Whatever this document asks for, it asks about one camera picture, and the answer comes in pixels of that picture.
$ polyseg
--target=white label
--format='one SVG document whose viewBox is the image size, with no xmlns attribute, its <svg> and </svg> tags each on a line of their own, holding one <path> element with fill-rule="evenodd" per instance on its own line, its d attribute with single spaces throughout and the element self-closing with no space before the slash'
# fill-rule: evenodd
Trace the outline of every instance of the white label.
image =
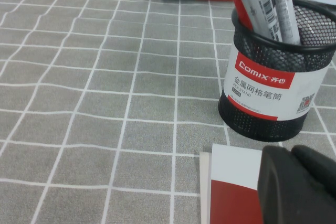
<svg viewBox="0 0 336 224">
<path fill-rule="evenodd" d="M 257 64 L 232 44 L 224 81 L 229 101 L 258 118 L 284 121 L 306 114 L 328 67 L 313 72 L 285 72 Z"/>
</svg>

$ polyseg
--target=checkered tablecloth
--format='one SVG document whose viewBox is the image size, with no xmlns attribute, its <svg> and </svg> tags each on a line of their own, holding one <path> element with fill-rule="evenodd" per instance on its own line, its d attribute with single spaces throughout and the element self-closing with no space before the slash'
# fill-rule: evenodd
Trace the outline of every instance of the checkered tablecloth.
<svg viewBox="0 0 336 224">
<path fill-rule="evenodd" d="M 0 223 L 199 223 L 232 3 L 0 0 Z M 336 67 L 304 131 L 335 158 Z"/>
</svg>

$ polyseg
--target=paper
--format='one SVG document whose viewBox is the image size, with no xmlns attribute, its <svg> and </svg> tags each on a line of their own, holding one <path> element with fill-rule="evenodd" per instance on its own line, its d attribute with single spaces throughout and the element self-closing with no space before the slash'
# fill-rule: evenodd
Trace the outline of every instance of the paper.
<svg viewBox="0 0 336 224">
<path fill-rule="evenodd" d="M 210 223 L 211 153 L 200 152 L 201 224 Z"/>
</svg>

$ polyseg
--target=metal mesh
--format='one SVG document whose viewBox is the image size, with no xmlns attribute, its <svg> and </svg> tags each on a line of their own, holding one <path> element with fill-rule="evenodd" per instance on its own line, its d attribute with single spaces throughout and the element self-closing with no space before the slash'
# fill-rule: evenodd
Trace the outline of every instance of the metal mesh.
<svg viewBox="0 0 336 224">
<path fill-rule="evenodd" d="M 336 42 L 336 23 L 329 17 L 314 10 L 295 6 L 295 13 L 301 44 L 304 46 L 323 46 Z M 310 72 L 326 67 L 334 50 L 320 53 L 295 53 L 277 50 L 269 45 L 257 43 L 236 29 L 234 44 L 247 58 L 265 67 L 289 72 Z"/>
<path fill-rule="evenodd" d="M 325 46 L 336 42 L 336 20 L 316 10 L 295 5 L 295 13 L 301 44 L 304 46 Z M 246 31 L 236 28 L 234 44 L 246 57 L 265 67 L 289 72 L 316 71 L 328 66 L 335 53 L 334 49 L 309 52 L 293 52 L 290 47 L 283 50 L 267 43 L 258 42 L 246 36 Z M 223 120 L 241 135 L 266 142 L 277 142 L 290 139 L 297 135 L 303 127 L 304 116 L 287 121 L 269 121 L 251 116 L 232 105 L 222 94 L 218 104 Z"/>
</svg>

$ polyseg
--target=red and white card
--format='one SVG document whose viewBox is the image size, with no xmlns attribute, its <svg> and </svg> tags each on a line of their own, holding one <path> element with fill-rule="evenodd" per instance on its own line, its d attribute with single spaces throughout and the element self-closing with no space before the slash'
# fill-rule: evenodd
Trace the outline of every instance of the red and white card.
<svg viewBox="0 0 336 224">
<path fill-rule="evenodd" d="M 202 224 L 263 224 L 260 162 L 261 151 L 246 148 L 214 144 L 200 153 Z"/>
</svg>

